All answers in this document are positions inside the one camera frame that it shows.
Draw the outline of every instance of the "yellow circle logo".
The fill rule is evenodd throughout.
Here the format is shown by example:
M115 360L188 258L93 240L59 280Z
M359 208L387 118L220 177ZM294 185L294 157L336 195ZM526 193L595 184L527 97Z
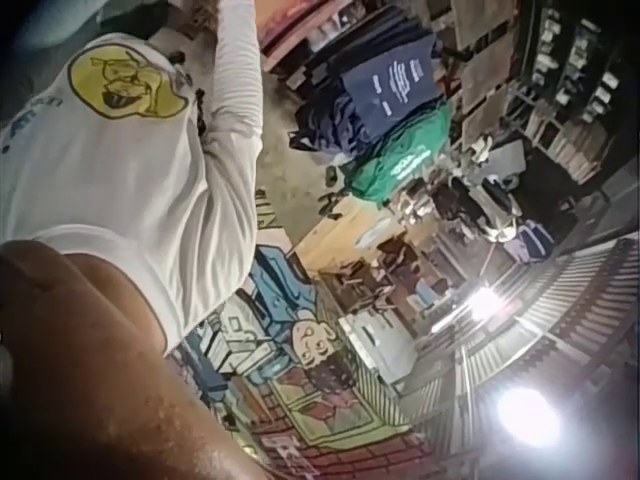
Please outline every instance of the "yellow circle logo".
M133 115L171 118L189 101L174 92L168 73L124 45L99 45L69 65L74 93L98 115L111 120Z

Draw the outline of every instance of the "bright light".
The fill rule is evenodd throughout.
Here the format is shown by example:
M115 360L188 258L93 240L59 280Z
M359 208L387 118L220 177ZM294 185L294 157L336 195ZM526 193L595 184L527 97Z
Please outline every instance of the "bright light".
M552 446L560 437L560 419L536 390L516 388L504 394L498 416L511 435L533 447Z
M503 307L502 299L490 288L482 287L467 300L474 320L481 322L492 317Z

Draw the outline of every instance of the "cartoon mural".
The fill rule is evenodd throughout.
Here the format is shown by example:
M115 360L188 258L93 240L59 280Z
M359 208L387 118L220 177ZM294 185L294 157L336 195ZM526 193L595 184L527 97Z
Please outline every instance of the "cartoon mural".
M249 278L174 354L183 377L249 454L288 478L440 471L349 344L263 191L256 201Z

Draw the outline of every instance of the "cartoon face print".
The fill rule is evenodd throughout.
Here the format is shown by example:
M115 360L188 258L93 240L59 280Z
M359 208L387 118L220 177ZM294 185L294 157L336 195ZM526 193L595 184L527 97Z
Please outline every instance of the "cartoon face print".
M325 361L336 351L336 333L326 323L302 320L293 326L293 350L302 367L312 368Z
M68 75L80 100L112 120L133 115L171 118L188 105L188 99L174 91L168 70L128 46L85 50L71 61Z

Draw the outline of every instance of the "white long-sleeve shirt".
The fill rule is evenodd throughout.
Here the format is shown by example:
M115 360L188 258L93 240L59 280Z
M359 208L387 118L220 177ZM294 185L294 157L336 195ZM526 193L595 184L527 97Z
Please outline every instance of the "white long-sleeve shirt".
M167 350L240 287L255 248L255 7L220 8L203 139L185 76L119 34L87 45L0 138L0 244L39 240L114 265L154 310Z

